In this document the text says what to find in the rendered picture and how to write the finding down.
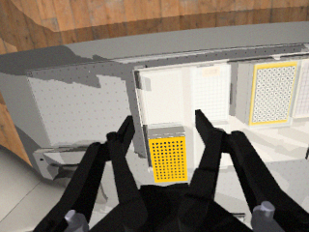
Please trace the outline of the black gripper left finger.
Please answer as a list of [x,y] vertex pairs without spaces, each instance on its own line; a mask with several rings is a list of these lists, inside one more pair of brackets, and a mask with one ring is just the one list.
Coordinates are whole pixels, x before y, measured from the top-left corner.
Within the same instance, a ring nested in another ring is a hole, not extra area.
[[149,232],[148,211],[126,161],[126,153],[134,134],[133,118],[127,116],[118,131],[106,135],[107,140],[103,144],[90,144],[61,199],[33,232],[90,230],[89,222],[101,177],[110,158],[125,231]]

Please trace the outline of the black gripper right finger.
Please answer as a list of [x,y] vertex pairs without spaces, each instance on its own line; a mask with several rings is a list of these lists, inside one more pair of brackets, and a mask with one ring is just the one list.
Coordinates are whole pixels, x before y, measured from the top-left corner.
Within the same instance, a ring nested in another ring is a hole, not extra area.
[[231,157],[253,232],[309,232],[309,213],[279,187],[244,132],[215,128],[201,109],[195,109],[195,128],[205,149],[178,209],[181,232],[204,232],[222,153]]

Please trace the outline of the clear plastic lid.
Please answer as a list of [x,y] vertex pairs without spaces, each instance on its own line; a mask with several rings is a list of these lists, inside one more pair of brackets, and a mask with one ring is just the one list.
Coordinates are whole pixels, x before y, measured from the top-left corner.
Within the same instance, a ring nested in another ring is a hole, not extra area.
[[[230,133],[230,124],[227,121],[215,121],[211,123],[215,128],[222,128],[227,133]],[[198,131],[195,128],[195,123],[191,124],[191,130],[192,130],[192,162],[193,162],[193,168],[195,170],[195,168],[198,167],[201,156],[203,155],[205,145]],[[228,154],[222,153],[222,159],[220,162],[219,169],[226,169],[227,165],[228,165]]]
[[249,63],[244,125],[291,126],[304,59]]
[[141,73],[148,129],[184,126],[182,70]]

